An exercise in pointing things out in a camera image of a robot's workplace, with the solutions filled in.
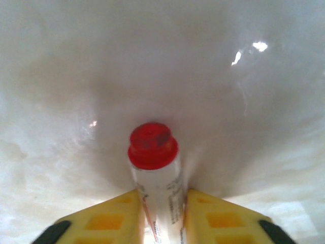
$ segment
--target red cap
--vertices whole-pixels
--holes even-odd
[[[146,123],[130,136],[128,157],[139,169],[155,170],[170,164],[177,155],[178,144],[171,130],[160,123]]]

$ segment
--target bottle cap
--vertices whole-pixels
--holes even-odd
[[[139,169],[160,169],[170,164],[177,152],[178,144],[164,124],[146,123],[131,133],[128,157]]]

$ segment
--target white bottle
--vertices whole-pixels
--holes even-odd
[[[179,149],[159,123],[137,127],[128,156],[147,221],[158,244],[184,244],[184,191]]]

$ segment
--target black rubber grip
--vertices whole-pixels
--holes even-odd
[[[55,244],[70,225],[71,222],[68,220],[51,225],[32,244]]]
[[[259,220],[258,223],[275,244],[297,244],[280,226],[266,220]]]

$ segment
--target white plastic wall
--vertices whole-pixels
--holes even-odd
[[[0,1],[0,243],[133,189],[152,120],[191,187],[324,242],[323,0]]]

